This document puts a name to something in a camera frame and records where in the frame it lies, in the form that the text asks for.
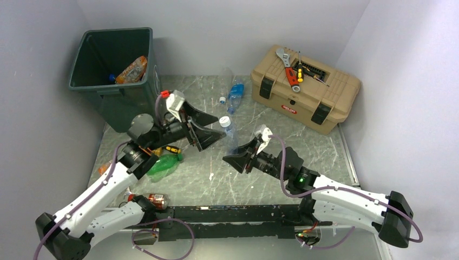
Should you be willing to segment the crushed clear blue bottle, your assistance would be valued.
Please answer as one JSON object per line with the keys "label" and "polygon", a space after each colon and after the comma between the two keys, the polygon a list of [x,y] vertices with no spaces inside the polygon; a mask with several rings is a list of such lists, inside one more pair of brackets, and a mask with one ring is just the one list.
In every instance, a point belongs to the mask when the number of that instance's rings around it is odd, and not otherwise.
{"label": "crushed clear blue bottle", "polygon": [[227,154],[236,154],[238,147],[238,135],[235,123],[231,120],[229,116],[222,116],[219,119],[219,124],[224,129],[224,132],[226,134],[226,143],[228,150]]}

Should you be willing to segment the blue label water bottle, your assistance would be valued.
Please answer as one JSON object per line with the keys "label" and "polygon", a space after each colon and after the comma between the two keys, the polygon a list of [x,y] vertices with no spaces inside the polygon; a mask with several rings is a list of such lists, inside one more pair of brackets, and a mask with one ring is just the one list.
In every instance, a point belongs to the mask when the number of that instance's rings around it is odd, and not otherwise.
{"label": "blue label water bottle", "polygon": [[227,98],[227,112],[229,114],[234,114],[236,110],[240,107],[241,100],[244,94],[244,89],[245,86],[243,83],[236,83],[231,87]]}

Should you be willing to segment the clear orange-label bottle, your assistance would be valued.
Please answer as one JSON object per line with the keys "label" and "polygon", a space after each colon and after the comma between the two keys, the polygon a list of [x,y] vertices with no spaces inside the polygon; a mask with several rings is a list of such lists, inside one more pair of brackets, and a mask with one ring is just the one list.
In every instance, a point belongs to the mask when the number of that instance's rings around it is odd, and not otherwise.
{"label": "clear orange-label bottle", "polygon": [[116,77],[115,83],[136,83],[141,80],[147,69],[148,60],[145,56],[138,57]]}

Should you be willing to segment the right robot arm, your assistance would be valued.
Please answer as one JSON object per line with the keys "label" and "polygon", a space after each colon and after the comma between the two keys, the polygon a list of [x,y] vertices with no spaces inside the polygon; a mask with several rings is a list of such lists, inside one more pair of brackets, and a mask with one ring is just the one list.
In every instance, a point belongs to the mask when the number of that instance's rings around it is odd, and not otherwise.
{"label": "right robot arm", "polygon": [[254,138],[223,161],[239,173],[255,168],[278,179],[288,197],[301,199],[298,217],[305,225],[335,222],[354,226],[398,248],[415,241],[410,237],[414,213],[405,196],[396,191],[373,193],[332,180],[305,167],[292,147],[283,147],[275,156],[262,151],[261,140]]}

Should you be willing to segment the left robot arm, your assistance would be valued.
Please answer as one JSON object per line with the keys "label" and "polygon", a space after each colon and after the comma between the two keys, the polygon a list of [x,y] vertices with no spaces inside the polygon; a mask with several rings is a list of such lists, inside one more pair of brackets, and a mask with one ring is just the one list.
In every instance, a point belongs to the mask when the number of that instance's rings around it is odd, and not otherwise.
{"label": "left robot arm", "polygon": [[83,259],[92,247],[119,230],[133,225],[147,228],[155,222],[156,206],[143,195],[112,212],[102,210],[154,166],[158,158],[147,150],[187,139],[203,151],[225,136],[209,128],[218,121],[216,116],[186,101],[167,102],[166,107],[172,121],[161,123],[150,114],[135,116],[127,130],[129,140],[115,148],[110,168],[69,205],[36,219],[40,242],[34,259],[42,248],[56,259]]}

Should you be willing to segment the dark green trash bin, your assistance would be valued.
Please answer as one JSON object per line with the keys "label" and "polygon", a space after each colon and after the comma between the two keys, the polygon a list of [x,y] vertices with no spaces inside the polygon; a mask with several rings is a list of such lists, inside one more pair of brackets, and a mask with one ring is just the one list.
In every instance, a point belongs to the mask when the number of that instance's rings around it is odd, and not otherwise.
{"label": "dark green trash bin", "polygon": [[116,132],[139,114],[153,115],[162,87],[149,27],[86,31],[68,88],[80,93]]}

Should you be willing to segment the small screwdriver on table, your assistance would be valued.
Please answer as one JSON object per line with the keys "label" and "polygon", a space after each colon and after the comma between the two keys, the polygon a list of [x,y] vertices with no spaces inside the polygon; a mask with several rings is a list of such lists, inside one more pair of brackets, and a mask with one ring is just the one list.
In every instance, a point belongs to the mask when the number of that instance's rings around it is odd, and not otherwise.
{"label": "small screwdriver on table", "polygon": [[167,146],[163,146],[163,147],[160,147],[160,148],[156,148],[155,150],[153,150],[153,153],[155,155],[161,155],[163,151],[167,151],[169,153],[173,153],[173,154],[180,154],[181,153],[181,149],[176,147],[176,146],[171,146],[171,145],[167,145]]}

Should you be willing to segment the green plastic bottle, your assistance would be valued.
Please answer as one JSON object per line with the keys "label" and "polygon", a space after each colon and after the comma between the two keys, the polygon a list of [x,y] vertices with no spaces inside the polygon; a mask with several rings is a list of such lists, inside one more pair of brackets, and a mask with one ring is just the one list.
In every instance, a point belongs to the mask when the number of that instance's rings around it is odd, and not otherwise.
{"label": "green plastic bottle", "polygon": [[183,156],[181,153],[162,155],[147,172],[147,176],[150,178],[151,182],[158,183],[163,178],[175,172],[182,160]]}

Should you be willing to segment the tall clear bottle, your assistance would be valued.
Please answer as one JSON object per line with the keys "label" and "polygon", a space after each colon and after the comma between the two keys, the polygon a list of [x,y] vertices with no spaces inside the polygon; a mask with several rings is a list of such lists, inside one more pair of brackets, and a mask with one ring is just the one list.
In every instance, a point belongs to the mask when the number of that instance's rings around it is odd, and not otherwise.
{"label": "tall clear bottle", "polygon": [[222,105],[225,105],[227,103],[228,99],[228,92],[232,87],[232,82],[233,82],[233,72],[230,68],[224,67],[218,76],[218,83],[219,83],[219,102]]}

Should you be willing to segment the crushed red soda can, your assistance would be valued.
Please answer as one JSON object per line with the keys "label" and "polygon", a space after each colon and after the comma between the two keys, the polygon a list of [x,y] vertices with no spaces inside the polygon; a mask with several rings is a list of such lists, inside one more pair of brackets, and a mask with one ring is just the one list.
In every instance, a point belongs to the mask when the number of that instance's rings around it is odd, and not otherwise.
{"label": "crushed red soda can", "polygon": [[155,208],[156,210],[165,210],[168,208],[169,199],[165,194],[144,193],[130,194],[127,197],[127,204],[123,207],[132,209],[133,206],[139,207],[143,212],[148,212]]}

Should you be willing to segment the tan plastic toolbox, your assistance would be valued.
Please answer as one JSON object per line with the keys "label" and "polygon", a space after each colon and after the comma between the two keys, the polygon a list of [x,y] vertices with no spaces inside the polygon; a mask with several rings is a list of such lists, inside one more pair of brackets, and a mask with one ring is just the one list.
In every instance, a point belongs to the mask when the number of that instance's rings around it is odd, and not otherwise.
{"label": "tan plastic toolbox", "polygon": [[298,51],[273,45],[251,71],[252,99],[328,135],[349,116],[361,80],[301,54],[304,80],[299,83],[300,92],[295,93],[286,78],[284,64],[276,55],[278,48],[290,55],[291,66],[297,73]]}

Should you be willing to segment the yellow black screwdriver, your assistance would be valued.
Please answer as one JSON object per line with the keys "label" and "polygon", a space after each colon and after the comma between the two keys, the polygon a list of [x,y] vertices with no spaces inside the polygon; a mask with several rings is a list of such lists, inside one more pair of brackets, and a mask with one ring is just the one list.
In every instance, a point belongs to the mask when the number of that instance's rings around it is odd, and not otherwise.
{"label": "yellow black screwdriver", "polygon": [[301,62],[301,53],[298,52],[297,81],[301,83],[303,82],[303,80],[304,80],[303,64]]}

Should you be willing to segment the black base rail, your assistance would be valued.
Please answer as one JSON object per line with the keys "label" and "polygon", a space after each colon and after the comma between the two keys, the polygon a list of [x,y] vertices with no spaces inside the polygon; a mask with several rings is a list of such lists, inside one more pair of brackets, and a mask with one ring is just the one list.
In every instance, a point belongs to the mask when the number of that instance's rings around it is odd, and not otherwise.
{"label": "black base rail", "polygon": [[161,242],[190,238],[276,237],[292,239],[301,228],[330,226],[331,222],[317,220],[301,212],[296,204],[170,206],[156,211],[134,229],[157,228]]}

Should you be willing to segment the red-handled adjustable wrench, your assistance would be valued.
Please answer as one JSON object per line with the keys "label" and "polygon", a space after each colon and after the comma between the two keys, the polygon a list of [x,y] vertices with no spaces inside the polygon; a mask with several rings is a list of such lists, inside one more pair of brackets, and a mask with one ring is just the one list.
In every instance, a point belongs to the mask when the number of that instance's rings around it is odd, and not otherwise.
{"label": "red-handled adjustable wrench", "polygon": [[285,52],[284,48],[278,48],[276,50],[276,55],[282,60],[284,64],[286,78],[292,90],[295,93],[299,93],[301,89],[300,89],[299,82],[297,79],[297,74],[292,68],[291,63],[290,63],[290,55]]}

